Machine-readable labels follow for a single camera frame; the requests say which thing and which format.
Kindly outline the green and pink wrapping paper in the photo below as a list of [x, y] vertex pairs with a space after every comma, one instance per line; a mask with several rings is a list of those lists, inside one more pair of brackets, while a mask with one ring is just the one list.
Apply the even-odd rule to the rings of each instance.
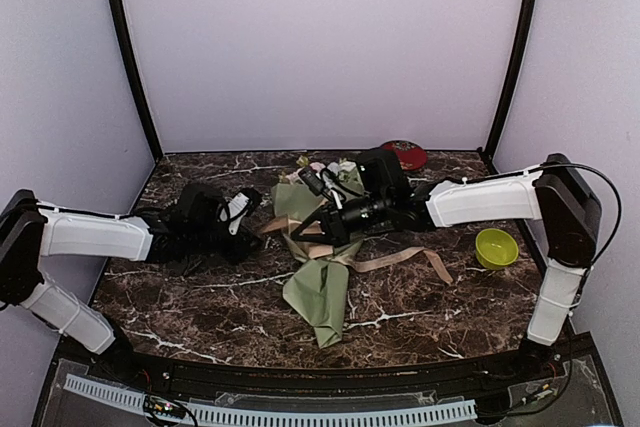
[[314, 330], [320, 348], [332, 346], [342, 340], [349, 265], [363, 244], [363, 237], [356, 235], [352, 242], [342, 247], [296, 242], [291, 233], [326, 199], [314, 195], [299, 178], [299, 172], [280, 176], [271, 189], [274, 218], [261, 231], [279, 232], [283, 235], [300, 268], [286, 282], [283, 299]]

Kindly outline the lime green plastic bowl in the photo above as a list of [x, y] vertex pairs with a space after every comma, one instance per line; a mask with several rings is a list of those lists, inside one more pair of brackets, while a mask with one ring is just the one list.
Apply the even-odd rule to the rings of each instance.
[[475, 254], [479, 264], [488, 270], [502, 270], [519, 257], [516, 240], [506, 231], [484, 229], [475, 239]]

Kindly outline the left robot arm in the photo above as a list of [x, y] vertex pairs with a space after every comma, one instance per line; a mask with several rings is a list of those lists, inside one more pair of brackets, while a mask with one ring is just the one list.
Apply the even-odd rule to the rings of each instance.
[[171, 264], [192, 256], [218, 255], [237, 265], [260, 247], [245, 224], [262, 201], [253, 188], [231, 199], [207, 184], [191, 183], [177, 201], [128, 214], [61, 207], [16, 191], [1, 212], [1, 304], [20, 306], [102, 357], [101, 364], [120, 383], [141, 374], [121, 329], [80, 301], [40, 268], [47, 257], [118, 258]]

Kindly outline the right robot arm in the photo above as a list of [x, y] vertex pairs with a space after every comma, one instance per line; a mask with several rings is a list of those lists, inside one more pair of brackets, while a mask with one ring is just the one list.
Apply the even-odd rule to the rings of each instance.
[[591, 272], [621, 224], [616, 220], [607, 239], [600, 238], [602, 203], [584, 176], [596, 176], [610, 188], [613, 181], [560, 153], [516, 171], [421, 184], [411, 183], [388, 148], [361, 152], [355, 167], [361, 193], [334, 173], [301, 171], [303, 183], [326, 202], [293, 229], [293, 240], [342, 247], [374, 231], [427, 233], [479, 224], [491, 232], [500, 224], [541, 224], [547, 245], [543, 280], [524, 337], [527, 345], [510, 360], [517, 379], [534, 379], [547, 367], [546, 347], [557, 341], [578, 307]]

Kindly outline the white fake flower stem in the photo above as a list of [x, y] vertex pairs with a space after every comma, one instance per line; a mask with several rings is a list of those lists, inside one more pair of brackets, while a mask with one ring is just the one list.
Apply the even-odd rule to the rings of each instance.
[[341, 183], [360, 183], [357, 164], [354, 161], [340, 159], [338, 162], [331, 162], [328, 169]]

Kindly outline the pink rose fake flower stem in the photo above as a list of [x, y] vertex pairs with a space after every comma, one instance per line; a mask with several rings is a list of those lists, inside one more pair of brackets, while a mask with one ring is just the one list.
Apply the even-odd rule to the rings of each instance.
[[326, 165], [322, 162], [311, 161], [311, 159], [305, 155], [301, 155], [295, 161], [296, 167], [291, 171], [282, 171], [279, 174], [279, 182], [283, 184], [297, 184], [301, 183], [300, 172], [309, 167], [314, 173], [319, 174]]

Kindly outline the tan ribbon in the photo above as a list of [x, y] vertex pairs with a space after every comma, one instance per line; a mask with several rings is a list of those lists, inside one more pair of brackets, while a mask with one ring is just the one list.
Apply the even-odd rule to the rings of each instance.
[[292, 254], [300, 262], [304, 263], [309, 260], [326, 260], [335, 262], [347, 267], [351, 267], [358, 273], [366, 273], [386, 267], [390, 267], [401, 262], [407, 261], [418, 254], [423, 254], [427, 263], [433, 268], [437, 276], [447, 285], [452, 285], [454, 280], [448, 272], [440, 256], [433, 250], [426, 247], [408, 247], [403, 250], [380, 256], [366, 261], [358, 261], [356, 259], [362, 241], [356, 241], [351, 248], [347, 246], [338, 253], [334, 252], [334, 248], [324, 244], [318, 244], [305, 241], [294, 241], [292, 238], [294, 227], [301, 225], [301, 222], [291, 219], [288, 216], [279, 216], [264, 224], [260, 229], [260, 234], [271, 234], [280, 232], [287, 242]]

